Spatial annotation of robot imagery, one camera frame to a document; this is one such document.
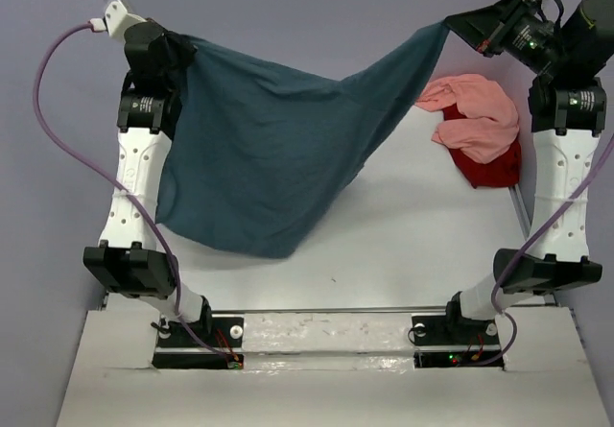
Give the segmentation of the red t shirt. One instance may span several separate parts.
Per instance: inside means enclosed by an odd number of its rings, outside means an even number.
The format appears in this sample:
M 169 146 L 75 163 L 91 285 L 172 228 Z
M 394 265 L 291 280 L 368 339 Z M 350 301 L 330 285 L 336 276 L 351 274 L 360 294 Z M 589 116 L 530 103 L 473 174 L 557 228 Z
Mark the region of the red t shirt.
M 436 140 L 472 187 L 506 188 L 519 182 L 522 150 L 513 103 L 490 107 L 479 118 L 468 118 L 452 105 L 443 110 L 443 116 Z

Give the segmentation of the metal front table rail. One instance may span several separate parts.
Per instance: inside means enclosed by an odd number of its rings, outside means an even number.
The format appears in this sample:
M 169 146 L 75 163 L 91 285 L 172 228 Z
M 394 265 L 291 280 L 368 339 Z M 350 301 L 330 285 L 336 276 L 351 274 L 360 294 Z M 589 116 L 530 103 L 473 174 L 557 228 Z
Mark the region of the metal front table rail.
M 418 315 L 445 314 L 445 306 L 355 307 L 355 308 L 295 308 L 295 309 L 214 309 L 214 314 L 293 314 L 293 313 L 412 313 Z

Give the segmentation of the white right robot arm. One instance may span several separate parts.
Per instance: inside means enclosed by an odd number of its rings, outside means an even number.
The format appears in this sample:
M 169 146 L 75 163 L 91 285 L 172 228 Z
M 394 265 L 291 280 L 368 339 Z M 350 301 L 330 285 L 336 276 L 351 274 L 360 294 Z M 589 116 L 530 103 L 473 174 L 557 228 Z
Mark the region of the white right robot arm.
M 605 128 L 607 95 L 598 77 L 613 56 L 613 0 L 581 0 L 569 18 L 550 21 L 543 0 L 500 0 L 445 18 L 478 53 L 508 53 L 535 75 L 529 90 L 536 184 L 530 236 L 520 249 L 499 249 L 493 271 L 454 295 L 443 335 L 462 343 L 530 297 L 598 282 L 602 266 L 586 242 L 587 187 Z

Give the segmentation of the metal right side rail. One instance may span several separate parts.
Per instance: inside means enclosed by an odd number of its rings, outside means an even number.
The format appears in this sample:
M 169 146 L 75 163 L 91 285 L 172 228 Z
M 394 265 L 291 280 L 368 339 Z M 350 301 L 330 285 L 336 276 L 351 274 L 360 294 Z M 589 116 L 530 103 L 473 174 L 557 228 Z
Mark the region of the metal right side rail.
M 518 185 L 514 185 L 509 188 L 509 194 L 511 197 L 512 204 L 514 206 L 514 210 L 521 227 L 521 231 L 523 233 L 523 237 L 527 239 L 530 235 L 531 231 L 531 220 L 529 217 L 528 210 L 524 204 L 524 200 L 522 198 L 522 193 Z M 534 297 L 531 300 L 522 302 L 523 306 L 537 305 L 541 304 L 544 306 L 554 306 L 557 307 L 559 305 L 558 301 L 553 295 L 546 295 L 543 297 Z

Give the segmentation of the pink t shirt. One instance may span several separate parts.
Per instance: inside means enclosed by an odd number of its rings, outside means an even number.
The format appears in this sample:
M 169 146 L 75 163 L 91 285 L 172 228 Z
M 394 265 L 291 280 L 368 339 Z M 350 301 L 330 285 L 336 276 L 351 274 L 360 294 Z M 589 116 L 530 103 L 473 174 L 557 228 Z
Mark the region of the pink t shirt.
M 478 74 L 444 77 L 426 85 L 415 105 L 429 112 L 455 106 L 461 119 L 436 126 L 432 140 L 486 164 L 504 154 L 519 133 L 514 102 L 496 82 Z

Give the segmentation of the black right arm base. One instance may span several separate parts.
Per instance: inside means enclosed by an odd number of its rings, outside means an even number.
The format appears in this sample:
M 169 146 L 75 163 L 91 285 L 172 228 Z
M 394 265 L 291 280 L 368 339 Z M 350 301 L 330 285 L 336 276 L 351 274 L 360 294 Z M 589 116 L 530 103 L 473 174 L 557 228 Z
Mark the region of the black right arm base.
M 464 318 L 459 294 L 442 313 L 413 315 L 407 337 L 419 369 L 504 366 L 495 321 Z

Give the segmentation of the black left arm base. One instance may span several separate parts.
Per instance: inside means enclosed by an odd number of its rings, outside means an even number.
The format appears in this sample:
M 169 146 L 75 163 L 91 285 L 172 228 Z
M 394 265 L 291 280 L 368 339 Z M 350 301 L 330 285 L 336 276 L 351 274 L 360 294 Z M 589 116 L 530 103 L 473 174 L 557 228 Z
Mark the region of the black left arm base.
M 151 323 L 156 331 L 152 365 L 157 369 L 242 370 L 245 318 L 213 314 L 187 326 L 162 316 Z

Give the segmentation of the teal blue t shirt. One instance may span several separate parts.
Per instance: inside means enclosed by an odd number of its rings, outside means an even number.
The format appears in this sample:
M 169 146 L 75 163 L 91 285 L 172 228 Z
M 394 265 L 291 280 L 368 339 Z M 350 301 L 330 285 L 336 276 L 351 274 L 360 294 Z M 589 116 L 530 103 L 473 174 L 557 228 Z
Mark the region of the teal blue t shirt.
M 447 36 L 421 28 L 342 80 L 194 38 L 157 222 L 212 249 L 292 255 L 416 102 Z

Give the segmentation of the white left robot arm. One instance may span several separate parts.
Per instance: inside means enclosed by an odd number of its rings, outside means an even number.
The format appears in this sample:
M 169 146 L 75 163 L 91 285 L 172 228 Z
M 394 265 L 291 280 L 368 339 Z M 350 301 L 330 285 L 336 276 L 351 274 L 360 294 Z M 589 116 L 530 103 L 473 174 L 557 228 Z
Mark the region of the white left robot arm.
M 106 225 L 83 263 L 110 292 L 140 299 L 169 321 L 187 343 L 212 334 L 207 299 L 185 286 L 178 261 L 154 222 L 164 163 L 182 110 L 175 75 L 194 60 L 183 36 L 145 20 L 122 33 L 129 72 L 118 108 L 119 160 Z

